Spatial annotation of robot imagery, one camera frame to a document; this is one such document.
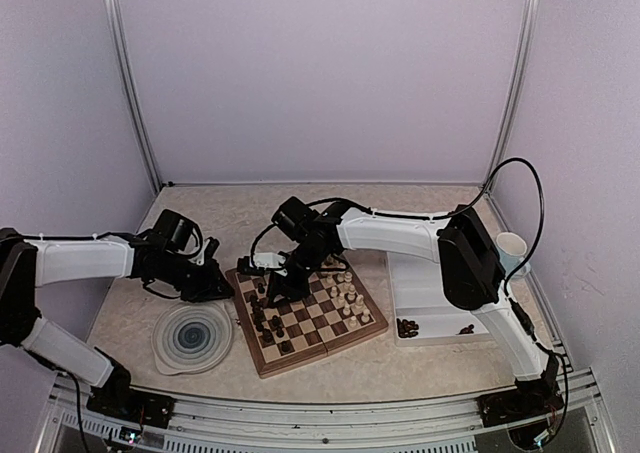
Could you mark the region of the wooden chess board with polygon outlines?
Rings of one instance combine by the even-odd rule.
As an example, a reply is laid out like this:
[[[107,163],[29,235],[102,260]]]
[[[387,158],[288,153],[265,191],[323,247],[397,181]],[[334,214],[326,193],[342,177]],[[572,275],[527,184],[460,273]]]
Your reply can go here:
[[[373,300],[368,290],[364,287],[355,271],[355,283],[359,290],[365,292],[367,305],[372,309],[374,323],[353,332],[347,332],[341,336],[335,336],[330,329],[318,329],[312,320],[311,313],[319,314],[319,308],[314,307],[316,300],[313,296],[315,288],[312,286],[317,279],[314,273],[309,277],[309,287],[311,294],[301,301],[286,302],[264,312],[265,321],[262,322],[265,330],[271,331],[274,342],[266,344],[263,340],[263,332],[256,330],[254,320],[254,310],[262,310],[262,305],[268,303],[267,286],[268,279],[265,277],[248,276],[238,272],[236,268],[225,273],[229,283],[235,288],[234,305],[238,320],[242,328],[244,338],[249,348],[251,358],[254,362],[256,372],[261,378],[269,378],[287,371],[299,368],[327,356],[342,352],[377,336],[382,335],[388,329],[388,321],[381,312],[376,302]],[[264,284],[265,293],[257,291],[257,285]],[[249,304],[249,297],[256,295],[261,302],[260,309],[252,309]],[[271,318],[277,315],[280,317],[280,325],[284,330],[284,336],[278,338]],[[292,351],[282,353],[279,344],[289,341]]]

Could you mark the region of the white plastic tray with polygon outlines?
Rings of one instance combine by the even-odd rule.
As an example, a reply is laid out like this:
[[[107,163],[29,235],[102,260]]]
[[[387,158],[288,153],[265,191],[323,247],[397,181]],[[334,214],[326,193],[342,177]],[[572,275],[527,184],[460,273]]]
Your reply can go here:
[[[441,267],[428,259],[389,253],[387,266],[393,302],[395,344],[398,347],[423,347],[489,341],[486,328],[470,312],[454,307],[445,297]],[[396,319],[414,320],[419,325],[416,337],[401,339]],[[475,325],[474,334],[458,335]]]

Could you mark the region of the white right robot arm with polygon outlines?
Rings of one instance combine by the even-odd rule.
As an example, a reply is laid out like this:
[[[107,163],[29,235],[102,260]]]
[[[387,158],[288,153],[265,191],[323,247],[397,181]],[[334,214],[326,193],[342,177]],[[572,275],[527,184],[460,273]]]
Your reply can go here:
[[[551,397],[559,362],[538,341],[533,323],[511,291],[511,277],[497,247],[470,205],[453,212],[419,215],[372,209],[345,198],[323,200],[325,210],[292,196],[271,218],[294,242],[288,253],[256,253],[257,265],[277,276],[286,298],[309,294],[311,273],[346,250],[372,250],[418,259],[428,288],[456,309],[470,312],[488,330],[507,358],[517,386],[511,406],[523,417],[535,415]]]

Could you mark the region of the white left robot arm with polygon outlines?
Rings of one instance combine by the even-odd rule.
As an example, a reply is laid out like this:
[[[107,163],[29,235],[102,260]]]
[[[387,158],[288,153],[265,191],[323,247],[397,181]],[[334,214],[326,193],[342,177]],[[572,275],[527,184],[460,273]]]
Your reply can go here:
[[[91,236],[23,235],[1,231],[1,342],[52,363],[93,388],[121,418],[140,407],[137,391],[119,376],[127,370],[47,320],[35,303],[37,289],[94,279],[138,279],[172,287],[180,300],[205,303],[233,297],[214,253],[217,239],[205,238],[189,218],[165,209],[141,233],[106,232]]]

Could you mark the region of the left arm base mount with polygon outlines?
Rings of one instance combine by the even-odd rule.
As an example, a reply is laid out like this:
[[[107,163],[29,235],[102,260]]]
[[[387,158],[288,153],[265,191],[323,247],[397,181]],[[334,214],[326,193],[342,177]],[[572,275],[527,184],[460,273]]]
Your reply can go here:
[[[87,409],[107,417],[167,429],[175,399],[131,387],[130,372],[114,358],[98,349],[114,367],[102,387],[91,387]]]

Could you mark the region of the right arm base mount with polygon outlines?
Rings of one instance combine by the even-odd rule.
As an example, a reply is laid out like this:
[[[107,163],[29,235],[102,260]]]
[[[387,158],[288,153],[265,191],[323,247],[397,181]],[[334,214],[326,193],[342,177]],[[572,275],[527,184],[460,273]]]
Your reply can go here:
[[[558,386],[481,395],[477,405],[485,428],[528,420],[507,430],[511,443],[525,452],[541,451],[551,443],[567,414],[567,403]]]

